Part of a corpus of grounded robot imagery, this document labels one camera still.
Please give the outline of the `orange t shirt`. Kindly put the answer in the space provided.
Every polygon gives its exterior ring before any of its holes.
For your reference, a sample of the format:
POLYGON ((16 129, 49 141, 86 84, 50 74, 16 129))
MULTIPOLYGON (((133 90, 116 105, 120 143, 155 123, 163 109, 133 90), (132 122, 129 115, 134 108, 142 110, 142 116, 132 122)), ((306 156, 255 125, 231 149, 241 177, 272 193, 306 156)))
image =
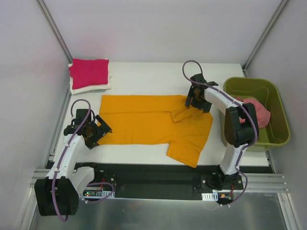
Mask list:
POLYGON ((213 123, 210 113, 185 106, 183 95, 103 95, 99 116, 111 133, 100 145, 168 144, 167 156, 196 168, 213 123))

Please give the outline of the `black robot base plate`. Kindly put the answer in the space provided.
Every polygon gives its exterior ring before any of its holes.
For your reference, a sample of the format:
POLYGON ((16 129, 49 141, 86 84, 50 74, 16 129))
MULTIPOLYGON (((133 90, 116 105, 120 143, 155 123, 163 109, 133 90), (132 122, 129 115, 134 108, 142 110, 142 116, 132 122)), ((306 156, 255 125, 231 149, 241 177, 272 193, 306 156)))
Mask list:
POLYGON ((216 178, 217 166, 77 163, 92 166, 94 182, 106 182, 105 191, 114 198, 201 200, 212 192, 207 180, 216 178))

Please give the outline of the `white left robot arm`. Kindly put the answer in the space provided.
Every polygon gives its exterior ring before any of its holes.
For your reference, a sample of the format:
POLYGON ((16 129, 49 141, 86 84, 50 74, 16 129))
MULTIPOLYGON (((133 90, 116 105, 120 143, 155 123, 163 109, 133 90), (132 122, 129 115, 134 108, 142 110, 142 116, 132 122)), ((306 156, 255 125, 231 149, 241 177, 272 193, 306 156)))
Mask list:
POLYGON ((75 215, 85 188, 97 186, 101 174, 94 163, 75 168, 77 158, 93 152, 98 141, 112 131, 92 110, 77 109, 76 116, 63 131, 61 154, 45 178, 34 189, 41 216, 58 216, 66 220, 75 215))

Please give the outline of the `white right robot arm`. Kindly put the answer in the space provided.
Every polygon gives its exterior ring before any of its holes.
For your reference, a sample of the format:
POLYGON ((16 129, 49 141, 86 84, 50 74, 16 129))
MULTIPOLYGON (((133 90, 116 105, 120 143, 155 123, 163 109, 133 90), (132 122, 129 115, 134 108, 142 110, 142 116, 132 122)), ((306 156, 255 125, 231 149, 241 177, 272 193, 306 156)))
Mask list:
POLYGON ((205 113, 215 105, 224 114, 226 151, 216 172, 206 179, 211 189, 223 190, 232 185, 239 176, 239 165, 246 149, 254 144, 259 135, 257 115, 252 103, 243 103, 224 92, 216 82, 207 82, 196 74, 188 80, 191 87, 185 102, 205 113))

